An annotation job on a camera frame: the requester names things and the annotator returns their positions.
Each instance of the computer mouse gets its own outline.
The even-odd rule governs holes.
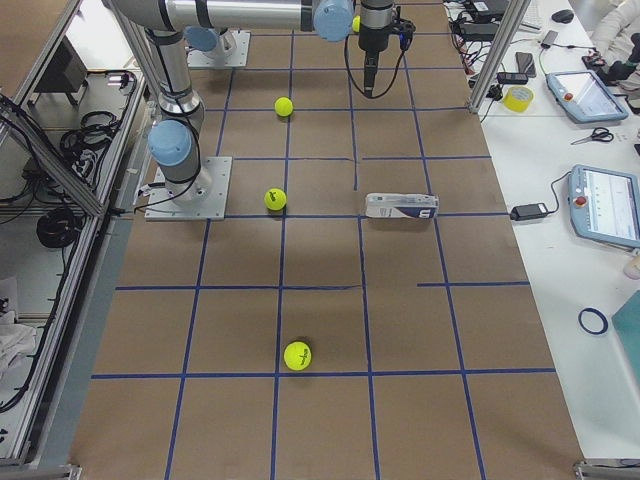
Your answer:
[[[551,20],[558,23],[569,23],[574,16],[573,10],[560,10],[551,15]]]

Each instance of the blue and white tablet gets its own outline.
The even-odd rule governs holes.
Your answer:
[[[576,123],[623,120],[629,116],[605,84],[591,70],[547,75],[556,101]]]
[[[585,165],[569,175],[571,223],[580,237],[639,248],[639,199],[635,175]]]

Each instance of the yellow ball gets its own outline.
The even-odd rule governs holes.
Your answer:
[[[311,349],[304,342],[291,342],[284,349],[284,363],[291,370],[304,370],[311,364]]]
[[[293,102],[290,98],[280,97],[273,104],[276,113],[281,117],[288,117],[293,113]]]
[[[264,204],[269,210],[277,212],[287,204],[287,194],[279,188],[270,188],[264,194]]]

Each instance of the roll of tape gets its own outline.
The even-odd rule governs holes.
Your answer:
[[[504,106],[514,112],[522,113],[533,101],[533,92],[527,87],[511,87],[504,97]]]

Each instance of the blue tape ring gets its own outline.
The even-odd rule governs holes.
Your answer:
[[[584,313],[593,313],[595,314],[601,321],[602,321],[602,329],[600,330],[589,330],[584,322],[582,321],[582,315]],[[578,323],[580,324],[580,327],[582,327],[582,329],[587,332],[590,333],[591,335],[602,335],[603,333],[605,333],[607,330],[609,330],[609,322],[607,320],[607,317],[605,317],[604,313],[602,313],[600,310],[597,310],[595,308],[583,308],[580,313],[578,314]]]

